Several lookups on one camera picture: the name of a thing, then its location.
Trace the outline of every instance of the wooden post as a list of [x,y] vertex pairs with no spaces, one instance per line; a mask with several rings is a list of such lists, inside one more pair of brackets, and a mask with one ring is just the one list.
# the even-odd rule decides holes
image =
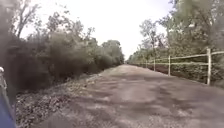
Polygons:
[[212,55],[211,49],[207,48],[207,56],[208,56],[208,78],[207,78],[207,85],[210,85],[211,82],[211,73],[212,73]]
[[154,71],[156,71],[156,59],[154,58],[154,60],[153,60],[153,68],[154,68]]
[[145,61],[145,68],[147,68],[147,60]]
[[170,76],[170,67],[171,67],[171,63],[170,63],[170,56],[169,56],[169,69],[168,69],[168,75]]

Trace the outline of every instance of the blurry object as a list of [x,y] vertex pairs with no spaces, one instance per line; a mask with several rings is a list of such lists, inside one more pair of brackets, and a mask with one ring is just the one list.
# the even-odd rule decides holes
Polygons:
[[4,128],[15,128],[15,116],[6,94],[6,83],[3,78],[4,69],[0,67],[0,124]]

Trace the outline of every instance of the sky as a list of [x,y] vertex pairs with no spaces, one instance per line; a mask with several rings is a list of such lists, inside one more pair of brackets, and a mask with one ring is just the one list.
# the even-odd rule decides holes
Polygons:
[[137,50],[143,37],[139,25],[145,19],[156,21],[166,16],[172,5],[169,0],[38,0],[41,14],[46,18],[58,8],[55,2],[66,5],[72,19],[81,20],[85,28],[94,27],[99,44],[118,40],[127,59]]

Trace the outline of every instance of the dirt road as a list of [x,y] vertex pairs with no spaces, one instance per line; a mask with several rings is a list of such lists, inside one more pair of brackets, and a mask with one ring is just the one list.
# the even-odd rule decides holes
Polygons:
[[37,128],[224,128],[224,91],[122,65]]

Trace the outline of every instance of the roadside vegetation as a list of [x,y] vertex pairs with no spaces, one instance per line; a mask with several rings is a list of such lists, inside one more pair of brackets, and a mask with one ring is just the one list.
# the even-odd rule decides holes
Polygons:
[[[158,21],[147,19],[140,25],[144,37],[138,50],[127,61],[130,64],[153,59],[205,54],[223,50],[223,0],[171,0],[172,11]],[[158,25],[167,34],[158,32]],[[224,87],[223,55],[213,56],[212,85]],[[207,62],[207,57],[175,60],[173,62]],[[168,67],[157,65],[157,71],[167,73]],[[171,74],[206,83],[207,66],[175,65]]]
[[[39,90],[82,74],[96,73],[123,63],[120,42],[99,45],[95,29],[72,20],[66,7],[46,21],[41,8],[30,0],[8,0],[0,4],[0,66],[13,94]],[[27,36],[26,27],[35,31]]]

